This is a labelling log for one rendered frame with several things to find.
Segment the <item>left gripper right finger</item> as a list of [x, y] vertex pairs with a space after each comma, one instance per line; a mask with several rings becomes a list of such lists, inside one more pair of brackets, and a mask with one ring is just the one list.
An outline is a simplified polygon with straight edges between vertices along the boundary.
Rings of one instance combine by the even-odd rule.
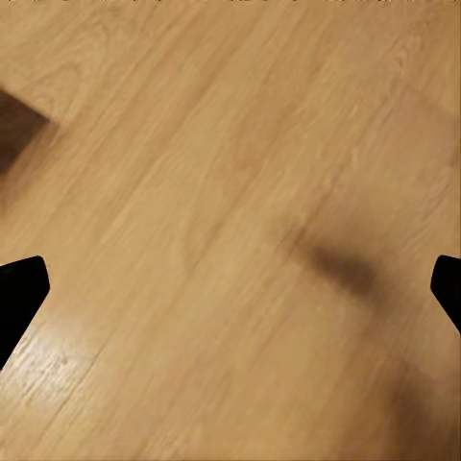
[[461, 258], [440, 255], [430, 288], [461, 333]]

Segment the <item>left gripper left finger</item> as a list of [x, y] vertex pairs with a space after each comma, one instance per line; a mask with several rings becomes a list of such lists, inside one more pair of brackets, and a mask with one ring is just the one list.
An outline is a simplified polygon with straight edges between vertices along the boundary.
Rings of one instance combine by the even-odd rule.
[[41, 255], [0, 266], [0, 371], [50, 291]]

